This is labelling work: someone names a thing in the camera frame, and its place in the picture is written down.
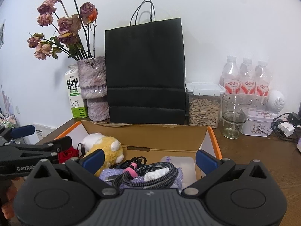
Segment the person's left hand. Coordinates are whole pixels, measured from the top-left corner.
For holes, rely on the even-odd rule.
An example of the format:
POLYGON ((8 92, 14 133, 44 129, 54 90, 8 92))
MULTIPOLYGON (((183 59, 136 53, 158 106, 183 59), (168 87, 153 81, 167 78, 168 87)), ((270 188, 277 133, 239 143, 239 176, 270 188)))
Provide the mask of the person's left hand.
POLYGON ((23 182, 24 178, 14 178, 11 182, 11 186, 7 188, 5 192, 6 200, 1 207, 1 210, 7 220, 12 219, 15 215, 13 210, 13 201, 23 182))

